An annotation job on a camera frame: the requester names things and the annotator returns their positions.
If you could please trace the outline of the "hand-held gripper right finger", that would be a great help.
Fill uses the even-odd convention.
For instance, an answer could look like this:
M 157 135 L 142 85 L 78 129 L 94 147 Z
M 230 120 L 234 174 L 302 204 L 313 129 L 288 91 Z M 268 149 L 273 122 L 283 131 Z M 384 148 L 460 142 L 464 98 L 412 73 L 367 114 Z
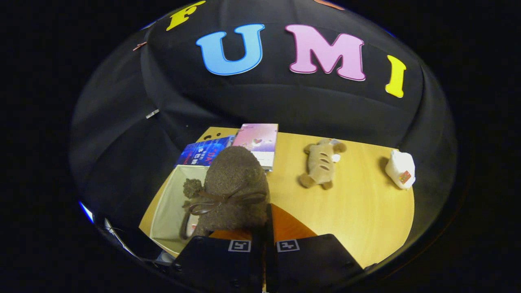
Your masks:
M 274 293 L 333 293 L 363 268 L 333 234 L 315 234 L 275 204 L 269 221 L 266 280 Z

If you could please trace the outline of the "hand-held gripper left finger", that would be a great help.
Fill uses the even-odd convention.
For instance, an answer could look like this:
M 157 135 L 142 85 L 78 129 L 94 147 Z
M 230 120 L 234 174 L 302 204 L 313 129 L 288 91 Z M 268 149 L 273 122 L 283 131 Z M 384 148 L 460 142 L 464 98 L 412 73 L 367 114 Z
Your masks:
M 192 238 L 173 262 L 173 278 L 197 293 L 261 293 L 264 229 Z

